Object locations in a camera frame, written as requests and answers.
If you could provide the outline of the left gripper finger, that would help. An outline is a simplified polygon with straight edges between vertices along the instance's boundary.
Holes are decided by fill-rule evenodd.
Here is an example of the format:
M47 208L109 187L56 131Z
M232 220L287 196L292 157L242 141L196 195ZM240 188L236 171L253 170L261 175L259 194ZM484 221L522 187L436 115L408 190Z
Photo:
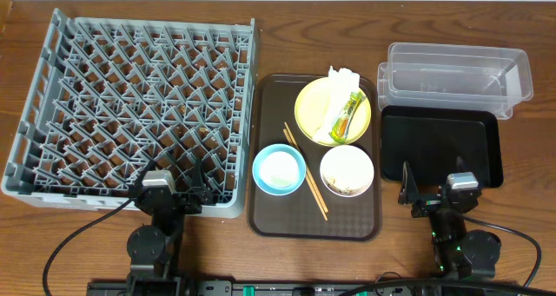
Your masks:
M142 169L142 171L140 172L140 174L137 177L137 182L138 183L142 183L142 180L144 179L146 173L148 173L148 171L153 171L156 169L156 162L154 160L149 161L145 167Z
M213 200L213 193L205 183L203 175L202 159L196 157L193 174L191 176L191 189L201 203L211 203Z

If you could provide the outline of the white bowl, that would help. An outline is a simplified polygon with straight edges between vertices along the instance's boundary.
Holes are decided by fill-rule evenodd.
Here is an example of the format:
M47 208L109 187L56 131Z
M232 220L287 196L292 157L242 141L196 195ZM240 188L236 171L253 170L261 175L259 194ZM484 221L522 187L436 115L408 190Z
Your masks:
M361 148L340 145L321 159L320 176L325 187L340 197L364 194L374 181L374 164Z

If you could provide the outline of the light blue bowl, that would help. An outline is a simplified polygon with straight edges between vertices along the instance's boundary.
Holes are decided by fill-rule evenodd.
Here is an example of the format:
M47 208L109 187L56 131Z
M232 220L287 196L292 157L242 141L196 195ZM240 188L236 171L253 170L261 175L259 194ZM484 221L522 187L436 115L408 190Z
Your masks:
M272 144L255 157L252 176L264 193L285 196L296 191L305 181L306 162L301 153L287 144Z

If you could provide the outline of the green orange snack wrapper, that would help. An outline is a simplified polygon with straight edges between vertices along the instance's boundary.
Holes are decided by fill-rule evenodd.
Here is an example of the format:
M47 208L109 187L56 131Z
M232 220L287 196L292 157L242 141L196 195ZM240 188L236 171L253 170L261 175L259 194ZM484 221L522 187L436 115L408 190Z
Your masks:
M341 108L340 113L336 116L331 131L330 137L338 143L344 143L348 137L348 129L351 121L353 120L354 112L365 99L363 92L352 92L347 102Z

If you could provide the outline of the yellow plate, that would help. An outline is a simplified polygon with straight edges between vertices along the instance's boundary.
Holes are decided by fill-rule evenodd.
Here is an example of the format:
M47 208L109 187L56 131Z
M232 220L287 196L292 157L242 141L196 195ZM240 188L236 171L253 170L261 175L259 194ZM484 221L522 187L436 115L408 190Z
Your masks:
M321 127L328 109L331 83L327 77L318 78L308 83L298 94L295 101L295 121L301 132L311 141L326 146L335 147L339 143L330 137L323 141L314 138L314 134ZM351 144L361 138L369 128L372 118L370 98L367 97L358 106L354 118L348 129L346 144Z

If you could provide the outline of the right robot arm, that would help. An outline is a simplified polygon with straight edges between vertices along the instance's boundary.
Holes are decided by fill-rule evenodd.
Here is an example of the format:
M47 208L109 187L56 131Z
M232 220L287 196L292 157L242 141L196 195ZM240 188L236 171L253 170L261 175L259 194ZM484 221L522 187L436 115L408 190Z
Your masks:
M434 257L442 275L456 279L492 279L500 258L500 238L484 230L469 231L463 215L479 205L480 184L471 172L450 174L436 193L420 193L409 163L402 166L398 202L412 206L414 218L427 218Z

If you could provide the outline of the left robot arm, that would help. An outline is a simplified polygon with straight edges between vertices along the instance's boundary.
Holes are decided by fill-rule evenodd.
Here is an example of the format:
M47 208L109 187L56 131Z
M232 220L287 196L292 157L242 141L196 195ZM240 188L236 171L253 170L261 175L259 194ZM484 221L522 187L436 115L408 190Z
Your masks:
M168 170L156 170L149 162L129 189L135 207L151 217L151 223L137 228L128 238L131 259L126 295L189 295L187 276L178 271L184 218L200 214L212 200L212 192L203 181L202 160L193 168L187 199L178 195L175 180Z

